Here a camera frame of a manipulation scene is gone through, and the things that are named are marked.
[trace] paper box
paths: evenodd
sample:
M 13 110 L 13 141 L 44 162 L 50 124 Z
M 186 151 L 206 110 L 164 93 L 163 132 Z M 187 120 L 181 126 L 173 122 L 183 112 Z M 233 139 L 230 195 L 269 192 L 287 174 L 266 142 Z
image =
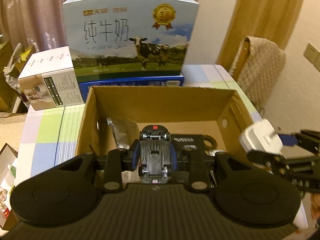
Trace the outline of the paper box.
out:
M 11 112 L 17 98 L 15 90 L 7 84 L 3 75 L 3 69 L 7 66 L 12 53 L 9 41 L 0 44 L 0 112 Z
M 65 32 L 78 81 L 127 73 L 179 75 L 197 10 L 193 0 L 65 1 Z
M 68 47 L 33 54 L 18 82 L 35 110 L 83 103 Z
M 92 82 L 79 83 L 79 88 L 84 101 L 87 100 L 89 89 L 92 86 L 182 86 L 184 76 L 164 76 L 164 77 L 135 77 L 106 79 Z
M 234 90 L 194 87 L 91 87 L 82 117 L 76 155 L 116 149 L 106 120 L 127 119 L 139 129 L 160 124 L 169 132 L 210 135 L 218 149 L 247 161 L 239 142 L 252 120 Z
M 17 166 L 18 153 L 9 145 L 5 144 L 0 150 L 0 186 L 7 191 L 6 200 L 2 201 L 1 211 L 0 211 L 0 227 L 3 230 L 8 230 L 11 224 L 14 224 L 15 220 L 13 214 L 11 213 L 10 206 L 10 195 L 13 187 L 13 181 L 15 177 L 15 171 L 11 172 L 8 169 L 8 165 L 14 167 Z

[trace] cow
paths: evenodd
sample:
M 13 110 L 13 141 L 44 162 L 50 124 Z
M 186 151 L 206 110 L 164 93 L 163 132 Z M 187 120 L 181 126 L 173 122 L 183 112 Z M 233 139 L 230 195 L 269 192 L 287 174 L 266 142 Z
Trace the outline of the cow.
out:
M 129 41 L 134 41 L 134 45 L 137 50 L 138 59 L 141 61 L 142 70 L 146 70 L 147 62 L 150 58 L 154 57 L 157 59 L 159 68 L 165 64 L 164 57 L 167 54 L 169 46 L 166 44 L 153 44 L 143 42 L 148 38 L 142 38 L 140 36 L 135 38 L 130 38 Z

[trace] light switch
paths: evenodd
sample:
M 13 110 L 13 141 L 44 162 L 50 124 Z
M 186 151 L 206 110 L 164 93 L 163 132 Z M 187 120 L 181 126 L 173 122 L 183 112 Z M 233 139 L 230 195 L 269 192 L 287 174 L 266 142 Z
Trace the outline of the light switch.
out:
M 308 43 L 308 46 L 304 52 L 304 57 L 309 60 L 312 64 L 315 62 L 319 52 L 316 50 L 314 46 Z
M 318 53 L 318 56 L 316 57 L 316 60 L 314 61 L 313 65 L 318 71 L 320 71 L 320 53 Z

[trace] white device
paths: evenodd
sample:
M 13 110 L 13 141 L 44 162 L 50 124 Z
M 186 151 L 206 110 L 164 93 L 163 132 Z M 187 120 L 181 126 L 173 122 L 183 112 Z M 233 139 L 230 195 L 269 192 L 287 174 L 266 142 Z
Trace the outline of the white device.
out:
M 246 152 L 261 150 L 281 155 L 283 147 L 280 137 L 267 119 L 248 126 L 241 134 L 240 142 Z

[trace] ridged surface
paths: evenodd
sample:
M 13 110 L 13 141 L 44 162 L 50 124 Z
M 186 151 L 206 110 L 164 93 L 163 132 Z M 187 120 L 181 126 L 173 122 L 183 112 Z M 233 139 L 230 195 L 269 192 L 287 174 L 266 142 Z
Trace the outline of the ridged surface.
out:
M 20 223 L 3 239 L 281 240 L 295 230 L 291 224 L 269 229 L 238 225 L 223 217 L 206 195 L 182 185 L 129 184 L 121 193 L 105 195 L 80 221 L 58 228 Z

